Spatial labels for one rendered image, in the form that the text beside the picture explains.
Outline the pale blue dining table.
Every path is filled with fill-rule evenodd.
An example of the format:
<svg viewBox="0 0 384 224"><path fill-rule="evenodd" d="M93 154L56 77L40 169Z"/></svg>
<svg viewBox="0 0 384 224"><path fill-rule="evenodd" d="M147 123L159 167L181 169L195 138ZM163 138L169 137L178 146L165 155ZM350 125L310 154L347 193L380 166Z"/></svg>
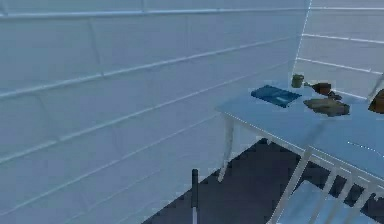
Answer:
<svg viewBox="0 0 384 224"><path fill-rule="evenodd" d="M310 88L283 88L301 97L286 108L251 96L247 92L217 107L231 122L244 124L272 142L299 155L308 146L384 179L384 114L368 110L361 98L344 95L348 115L329 117L315 113L305 100L321 96Z"/></svg>

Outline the dark blue book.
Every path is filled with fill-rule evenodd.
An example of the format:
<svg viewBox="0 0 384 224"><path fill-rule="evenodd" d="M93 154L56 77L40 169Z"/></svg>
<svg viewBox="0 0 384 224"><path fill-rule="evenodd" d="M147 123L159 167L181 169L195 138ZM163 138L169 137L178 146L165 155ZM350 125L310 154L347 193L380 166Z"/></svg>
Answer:
<svg viewBox="0 0 384 224"><path fill-rule="evenodd" d="M251 96L269 102L276 106L286 108L291 102L300 98L301 95L274 86L265 85L253 90Z"/></svg>

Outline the olive green mug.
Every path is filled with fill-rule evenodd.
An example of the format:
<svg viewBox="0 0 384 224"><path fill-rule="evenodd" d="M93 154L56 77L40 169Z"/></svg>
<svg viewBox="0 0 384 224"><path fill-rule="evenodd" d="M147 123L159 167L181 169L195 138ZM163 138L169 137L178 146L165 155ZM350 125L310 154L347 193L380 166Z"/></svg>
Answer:
<svg viewBox="0 0 384 224"><path fill-rule="evenodd" d="M291 86L293 88L300 88L303 84L304 76L301 74L294 74L291 80Z"/></svg>

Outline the dark brown bowl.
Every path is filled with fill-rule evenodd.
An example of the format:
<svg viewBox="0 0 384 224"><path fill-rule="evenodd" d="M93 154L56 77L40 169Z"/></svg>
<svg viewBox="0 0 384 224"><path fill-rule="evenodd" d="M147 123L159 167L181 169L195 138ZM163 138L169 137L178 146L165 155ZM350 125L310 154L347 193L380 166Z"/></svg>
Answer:
<svg viewBox="0 0 384 224"><path fill-rule="evenodd" d="M331 91L331 84L330 83L316 83L312 85L312 89L317 92L318 94L327 96L329 92Z"/></svg>

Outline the olive brown flat plate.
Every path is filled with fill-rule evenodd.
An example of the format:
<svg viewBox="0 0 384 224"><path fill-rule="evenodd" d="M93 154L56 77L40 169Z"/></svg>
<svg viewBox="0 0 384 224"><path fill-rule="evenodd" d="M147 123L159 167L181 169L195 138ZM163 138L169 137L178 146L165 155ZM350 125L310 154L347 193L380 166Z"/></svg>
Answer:
<svg viewBox="0 0 384 224"><path fill-rule="evenodd" d="M348 115L350 106L330 98L309 99L304 104L315 113L326 114L329 117Z"/></svg>

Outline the white slatted chair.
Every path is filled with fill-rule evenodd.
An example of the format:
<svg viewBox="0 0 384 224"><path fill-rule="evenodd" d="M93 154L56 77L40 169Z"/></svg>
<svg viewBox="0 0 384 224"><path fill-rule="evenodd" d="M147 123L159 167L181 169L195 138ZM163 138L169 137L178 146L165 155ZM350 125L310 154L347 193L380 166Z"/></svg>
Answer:
<svg viewBox="0 0 384 224"><path fill-rule="evenodd" d="M309 162L329 171L323 188L299 184ZM308 146L266 224L379 224L361 212L372 195L384 199L384 179Z"/></svg>

